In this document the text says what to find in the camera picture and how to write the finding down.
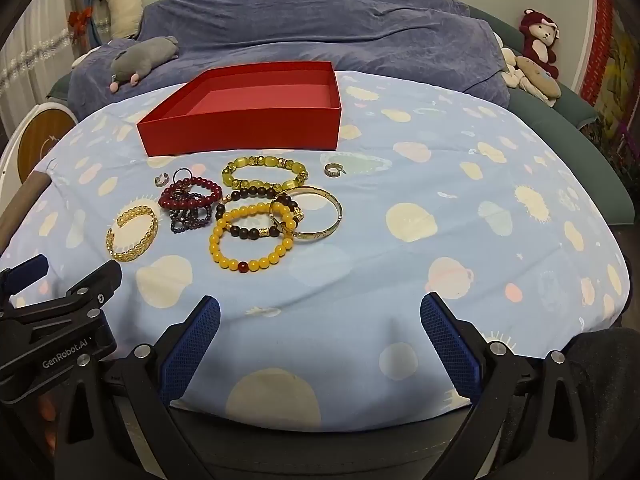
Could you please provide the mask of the gold hoop earring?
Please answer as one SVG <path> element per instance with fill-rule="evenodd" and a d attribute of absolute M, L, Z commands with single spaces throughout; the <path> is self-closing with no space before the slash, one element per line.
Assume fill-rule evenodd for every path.
<path fill-rule="evenodd" d="M 324 166 L 323 171 L 330 178 L 339 178 L 342 174 L 346 174 L 346 170 L 338 162 L 329 162 Z"/>

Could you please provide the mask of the red cardboard box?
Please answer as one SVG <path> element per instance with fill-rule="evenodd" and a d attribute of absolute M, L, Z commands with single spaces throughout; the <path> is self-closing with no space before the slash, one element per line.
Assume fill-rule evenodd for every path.
<path fill-rule="evenodd" d="M 342 102 L 328 61 L 212 68 L 137 123 L 149 156 L 233 150 L 333 151 Z"/>

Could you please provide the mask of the blue curtain with red bow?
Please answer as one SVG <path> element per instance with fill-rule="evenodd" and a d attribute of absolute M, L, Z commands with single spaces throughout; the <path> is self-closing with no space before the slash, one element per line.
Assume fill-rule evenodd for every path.
<path fill-rule="evenodd" d="M 98 0 L 70 0 L 67 14 L 67 26 L 74 51 L 77 54 L 87 53 L 101 44 L 101 38 L 94 22 L 94 5 Z"/>

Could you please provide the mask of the beige plush toy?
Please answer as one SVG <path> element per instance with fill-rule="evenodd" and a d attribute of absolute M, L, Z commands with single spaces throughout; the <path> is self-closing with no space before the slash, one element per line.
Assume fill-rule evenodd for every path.
<path fill-rule="evenodd" d="M 559 84 L 541 66 L 525 56 L 516 55 L 511 49 L 502 47 L 506 70 L 503 80 L 511 89 L 521 89 L 531 96 L 554 107 L 561 97 Z"/>

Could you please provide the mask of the blue-grey blanket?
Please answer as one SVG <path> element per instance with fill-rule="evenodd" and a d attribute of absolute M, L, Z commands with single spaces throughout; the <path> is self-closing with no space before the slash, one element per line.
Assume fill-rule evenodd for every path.
<path fill-rule="evenodd" d="M 138 38 L 166 36 L 177 39 L 177 58 L 117 93 L 108 90 L 111 64 L 134 40 L 91 53 L 70 73 L 70 110 L 84 119 L 209 68 L 297 60 L 510 101 L 494 32 L 459 0 L 158 0 L 145 8 Z"/>

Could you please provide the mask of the light blue patterned sheet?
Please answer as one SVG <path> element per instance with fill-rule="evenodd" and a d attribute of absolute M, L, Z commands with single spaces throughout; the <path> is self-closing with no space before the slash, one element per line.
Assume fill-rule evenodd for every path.
<path fill-rule="evenodd" d="M 428 84 L 338 75 L 333 152 L 292 151 L 343 205 L 334 234 L 267 270 L 223 269 L 209 229 L 155 240 L 122 268 L 105 315 L 126 354 L 215 297 L 221 326 L 180 406 L 251 424 L 360 430 L 463 404 L 420 322 L 448 308 L 523 356 L 610 326 L 623 253 L 561 157 L 495 104 Z M 323 168 L 346 170 L 330 178 Z"/>

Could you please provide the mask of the white round wooden-top stool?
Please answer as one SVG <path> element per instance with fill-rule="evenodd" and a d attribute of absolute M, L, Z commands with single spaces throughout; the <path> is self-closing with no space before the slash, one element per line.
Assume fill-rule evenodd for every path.
<path fill-rule="evenodd" d="M 1 157 L 1 210 L 12 200 L 38 162 L 77 125 L 65 105 L 36 105 L 11 136 Z"/>

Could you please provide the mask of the gold bangle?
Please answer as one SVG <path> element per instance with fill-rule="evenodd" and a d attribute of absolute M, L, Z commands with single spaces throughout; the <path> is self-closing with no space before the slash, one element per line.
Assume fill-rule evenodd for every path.
<path fill-rule="evenodd" d="M 269 215 L 281 235 L 311 243 L 335 233 L 343 222 L 344 208 L 324 188 L 303 185 L 279 193 L 269 204 Z"/>

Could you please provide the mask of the grey mouse plush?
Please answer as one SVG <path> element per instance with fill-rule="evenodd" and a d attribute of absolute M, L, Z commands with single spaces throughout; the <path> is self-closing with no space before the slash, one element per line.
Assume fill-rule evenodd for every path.
<path fill-rule="evenodd" d="M 124 84 L 137 86 L 154 68 L 178 58 L 178 53 L 174 36 L 154 37 L 119 52 L 111 64 L 110 91 L 116 93 Z"/>

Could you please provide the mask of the red monkey plush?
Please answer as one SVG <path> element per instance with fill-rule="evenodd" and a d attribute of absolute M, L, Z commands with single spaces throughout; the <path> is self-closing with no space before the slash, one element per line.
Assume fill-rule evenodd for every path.
<path fill-rule="evenodd" d="M 553 46 L 559 39 L 557 24 L 546 14 L 526 9 L 518 28 L 524 36 L 523 55 L 543 68 L 553 79 L 559 78 Z"/>

